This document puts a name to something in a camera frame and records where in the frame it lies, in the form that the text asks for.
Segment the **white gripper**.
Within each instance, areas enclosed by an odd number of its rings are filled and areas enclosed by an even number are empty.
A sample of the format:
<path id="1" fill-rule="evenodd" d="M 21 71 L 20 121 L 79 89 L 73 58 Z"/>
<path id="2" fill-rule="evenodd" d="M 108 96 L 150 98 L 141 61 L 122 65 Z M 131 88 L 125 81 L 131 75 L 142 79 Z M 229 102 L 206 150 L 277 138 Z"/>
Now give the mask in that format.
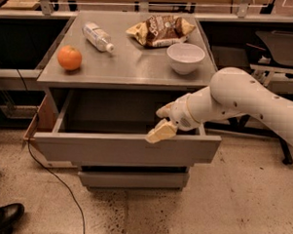
<path id="1" fill-rule="evenodd" d="M 187 104 L 189 96 L 190 94 L 186 94 L 183 97 L 179 97 L 175 101 L 166 104 L 156 111 L 156 115 L 159 118 L 169 116 L 168 118 L 170 121 L 167 121 L 166 119 L 161 120 L 157 126 L 147 134 L 145 139 L 147 142 L 156 143 L 170 139 L 176 135 L 177 127 L 179 130 L 187 132 L 200 125 L 199 122 L 193 119 L 193 116 L 189 112 Z"/>

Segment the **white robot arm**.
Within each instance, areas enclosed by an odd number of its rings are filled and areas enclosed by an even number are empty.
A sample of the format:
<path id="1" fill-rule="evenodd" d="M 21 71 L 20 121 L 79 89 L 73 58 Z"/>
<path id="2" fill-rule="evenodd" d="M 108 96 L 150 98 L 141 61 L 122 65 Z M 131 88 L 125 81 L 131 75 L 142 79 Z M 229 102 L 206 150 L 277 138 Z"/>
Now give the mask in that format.
<path id="1" fill-rule="evenodd" d="M 211 120 L 249 115 L 293 146 L 293 101 L 273 94 L 253 76 L 235 67 L 223 68 L 209 86 L 157 110 L 160 122 L 146 136 L 150 143 L 175 137 Z"/>

